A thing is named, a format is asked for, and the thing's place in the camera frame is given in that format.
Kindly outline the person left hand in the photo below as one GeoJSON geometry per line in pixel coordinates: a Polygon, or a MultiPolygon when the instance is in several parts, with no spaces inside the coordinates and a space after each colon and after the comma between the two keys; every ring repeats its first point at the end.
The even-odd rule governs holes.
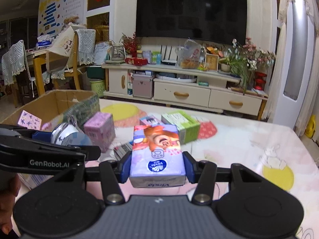
{"type": "Polygon", "coordinates": [[[12,211],[15,199],[21,188],[21,181],[18,174],[9,181],[7,190],[1,192],[1,231],[8,235],[12,230],[12,211]]]}

